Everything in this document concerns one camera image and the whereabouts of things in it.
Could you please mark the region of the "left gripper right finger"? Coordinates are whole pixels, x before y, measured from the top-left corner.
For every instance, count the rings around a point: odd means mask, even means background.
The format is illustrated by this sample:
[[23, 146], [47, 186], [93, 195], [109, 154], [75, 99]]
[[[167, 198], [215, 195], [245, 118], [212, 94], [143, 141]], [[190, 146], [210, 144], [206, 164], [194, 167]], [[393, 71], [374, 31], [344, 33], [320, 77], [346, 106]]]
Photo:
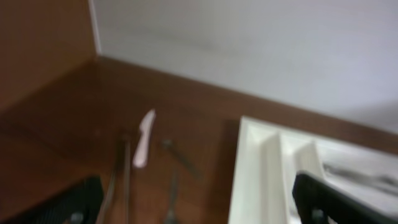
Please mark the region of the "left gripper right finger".
[[292, 195], [303, 224], [397, 224], [306, 172], [296, 175]]

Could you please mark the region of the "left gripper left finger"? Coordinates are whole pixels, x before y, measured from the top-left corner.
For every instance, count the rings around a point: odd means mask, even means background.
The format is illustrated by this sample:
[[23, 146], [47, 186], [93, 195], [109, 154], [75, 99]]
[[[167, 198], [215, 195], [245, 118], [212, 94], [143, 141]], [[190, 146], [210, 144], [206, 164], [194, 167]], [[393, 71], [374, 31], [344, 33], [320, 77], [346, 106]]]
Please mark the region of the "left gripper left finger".
[[6, 224], [95, 224], [104, 199], [99, 176], [89, 176], [58, 195], [12, 218]]

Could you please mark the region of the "metal tongs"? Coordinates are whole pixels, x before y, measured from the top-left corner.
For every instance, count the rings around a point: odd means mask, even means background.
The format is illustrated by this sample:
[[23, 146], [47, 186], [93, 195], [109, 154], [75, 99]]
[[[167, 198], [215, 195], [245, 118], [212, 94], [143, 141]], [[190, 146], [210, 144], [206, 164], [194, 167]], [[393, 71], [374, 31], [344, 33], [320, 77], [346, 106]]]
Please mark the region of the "metal tongs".
[[116, 145], [116, 159], [106, 185], [97, 224], [130, 223], [131, 141], [122, 138]]

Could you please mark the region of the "metal fork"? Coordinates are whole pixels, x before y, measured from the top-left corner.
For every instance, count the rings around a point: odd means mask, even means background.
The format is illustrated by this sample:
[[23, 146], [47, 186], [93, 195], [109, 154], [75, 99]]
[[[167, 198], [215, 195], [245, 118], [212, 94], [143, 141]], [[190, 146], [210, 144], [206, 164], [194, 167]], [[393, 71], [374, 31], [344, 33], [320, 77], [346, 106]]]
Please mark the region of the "metal fork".
[[337, 175], [352, 180], [358, 184], [368, 185], [377, 189], [392, 190], [397, 189], [397, 179], [387, 175], [367, 175], [341, 167], [323, 164], [326, 173]]

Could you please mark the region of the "pink plastic knife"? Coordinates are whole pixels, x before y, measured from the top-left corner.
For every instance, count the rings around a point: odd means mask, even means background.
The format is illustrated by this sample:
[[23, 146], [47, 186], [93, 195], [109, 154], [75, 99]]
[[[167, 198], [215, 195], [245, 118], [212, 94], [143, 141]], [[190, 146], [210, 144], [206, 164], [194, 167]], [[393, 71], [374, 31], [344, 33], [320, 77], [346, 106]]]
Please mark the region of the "pink plastic knife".
[[139, 125], [141, 136], [132, 160], [132, 164], [134, 167], [144, 168], [147, 164], [148, 155], [149, 155], [150, 136], [155, 117], [156, 117], [155, 109], [151, 109], [143, 117]]

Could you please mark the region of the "small teaspoon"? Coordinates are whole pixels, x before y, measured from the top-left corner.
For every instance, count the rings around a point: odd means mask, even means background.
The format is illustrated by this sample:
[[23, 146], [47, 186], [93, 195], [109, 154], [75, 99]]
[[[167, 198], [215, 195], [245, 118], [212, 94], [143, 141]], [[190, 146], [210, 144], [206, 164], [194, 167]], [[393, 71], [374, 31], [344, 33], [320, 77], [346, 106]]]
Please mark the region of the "small teaspoon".
[[166, 218], [164, 224], [178, 224], [178, 219], [175, 214], [175, 204], [178, 195], [178, 173], [175, 170], [172, 175], [172, 180], [170, 183], [170, 193], [169, 193], [169, 206], [167, 209]]
[[194, 166], [194, 164], [186, 157], [182, 152], [180, 152], [172, 140], [164, 139], [162, 141], [162, 147], [169, 151], [174, 158], [179, 161], [196, 179], [201, 179], [200, 171]]

